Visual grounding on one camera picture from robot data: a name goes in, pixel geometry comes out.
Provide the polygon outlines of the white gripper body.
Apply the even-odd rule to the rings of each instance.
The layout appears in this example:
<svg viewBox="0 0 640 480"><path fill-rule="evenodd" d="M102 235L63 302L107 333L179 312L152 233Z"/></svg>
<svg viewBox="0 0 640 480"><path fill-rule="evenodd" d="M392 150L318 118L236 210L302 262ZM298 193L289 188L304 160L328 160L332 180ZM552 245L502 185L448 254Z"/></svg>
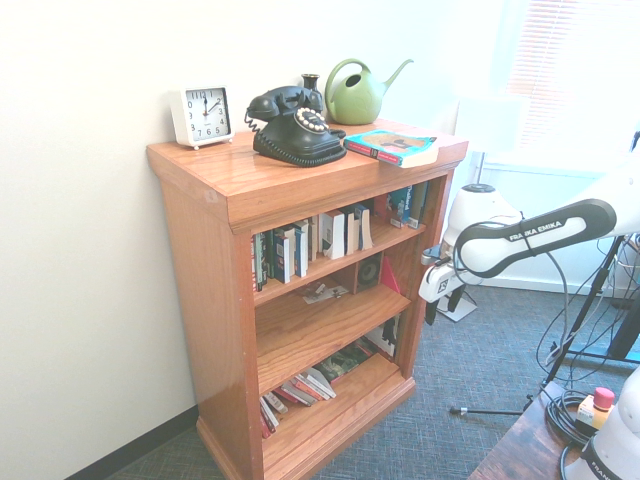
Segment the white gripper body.
<svg viewBox="0 0 640 480"><path fill-rule="evenodd" d="M456 270L452 262L435 262L427 266L420 283L419 296L428 303L438 302L468 281L468 271Z"/></svg>

